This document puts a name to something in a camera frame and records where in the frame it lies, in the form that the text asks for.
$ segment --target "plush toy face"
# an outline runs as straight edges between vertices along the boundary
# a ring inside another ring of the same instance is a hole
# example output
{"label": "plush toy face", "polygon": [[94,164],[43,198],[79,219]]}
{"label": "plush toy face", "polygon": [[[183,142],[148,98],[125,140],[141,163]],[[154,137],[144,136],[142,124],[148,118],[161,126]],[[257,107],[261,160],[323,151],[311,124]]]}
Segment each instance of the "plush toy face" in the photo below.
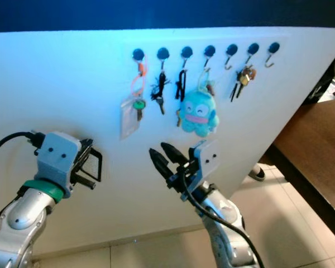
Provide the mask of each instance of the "plush toy face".
{"label": "plush toy face", "polygon": [[180,107],[184,131],[195,131],[200,137],[207,136],[218,125],[216,103],[213,97],[198,90],[189,92]]}

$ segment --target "wooden table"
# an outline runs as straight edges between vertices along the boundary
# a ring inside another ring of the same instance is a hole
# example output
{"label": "wooden table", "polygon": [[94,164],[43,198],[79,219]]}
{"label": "wooden table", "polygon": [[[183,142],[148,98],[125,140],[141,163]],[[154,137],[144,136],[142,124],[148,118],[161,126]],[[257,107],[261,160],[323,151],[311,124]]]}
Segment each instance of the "wooden table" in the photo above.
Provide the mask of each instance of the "wooden table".
{"label": "wooden table", "polygon": [[335,100],[300,107],[266,156],[335,234]]}

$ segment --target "blue plush toy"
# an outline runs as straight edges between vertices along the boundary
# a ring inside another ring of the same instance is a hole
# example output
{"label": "blue plush toy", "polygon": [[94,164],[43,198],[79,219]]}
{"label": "blue plush toy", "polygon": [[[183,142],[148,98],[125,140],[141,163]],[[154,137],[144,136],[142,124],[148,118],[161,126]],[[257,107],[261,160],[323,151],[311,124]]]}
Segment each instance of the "blue plush toy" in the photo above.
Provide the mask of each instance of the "blue plush toy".
{"label": "blue plush toy", "polygon": [[200,137],[209,135],[219,124],[214,98],[203,90],[194,90],[186,94],[179,116],[183,130],[195,131]]}

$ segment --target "dark blue wall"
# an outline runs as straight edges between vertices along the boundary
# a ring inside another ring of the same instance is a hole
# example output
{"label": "dark blue wall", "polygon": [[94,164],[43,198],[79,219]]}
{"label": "dark blue wall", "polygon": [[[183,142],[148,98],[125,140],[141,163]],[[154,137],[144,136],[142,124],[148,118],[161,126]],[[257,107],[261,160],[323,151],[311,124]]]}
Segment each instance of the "dark blue wall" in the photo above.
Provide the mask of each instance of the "dark blue wall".
{"label": "dark blue wall", "polygon": [[0,32],[335,27],[335,0],[0,0]]}

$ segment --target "tile floor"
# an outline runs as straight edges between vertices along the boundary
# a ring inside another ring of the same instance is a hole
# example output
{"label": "tile floor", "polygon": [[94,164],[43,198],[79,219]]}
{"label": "tile floor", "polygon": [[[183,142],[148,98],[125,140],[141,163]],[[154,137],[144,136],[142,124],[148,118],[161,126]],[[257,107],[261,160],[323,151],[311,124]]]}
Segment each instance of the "tile floor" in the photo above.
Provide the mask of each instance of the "tile floor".
{"label": "tile floor", "polygon": [[[335,236],[275,166],[233,195],[268,268],[335,268]],[[204,229],[41,260],[36,267],[214,268]]]}

